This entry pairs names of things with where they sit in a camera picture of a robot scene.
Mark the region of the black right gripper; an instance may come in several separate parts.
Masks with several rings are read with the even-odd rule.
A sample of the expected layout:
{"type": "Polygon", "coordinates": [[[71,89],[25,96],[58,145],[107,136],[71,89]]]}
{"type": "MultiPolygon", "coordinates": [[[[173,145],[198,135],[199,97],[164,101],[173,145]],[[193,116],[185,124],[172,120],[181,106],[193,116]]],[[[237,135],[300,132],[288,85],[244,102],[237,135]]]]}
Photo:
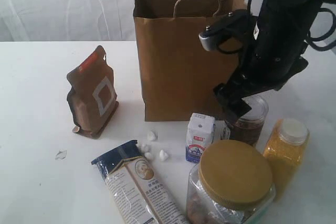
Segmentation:
{"type": "Polygon", "coordinates": [[[300,59],[307,35],[301,21],[288,9],[265,3],[259,16],[249,20],[237,69],[226,84],[213,89],[226,120],[236,122],[251,111],[243,97],[280,89],[307,67],[300,59]]]}

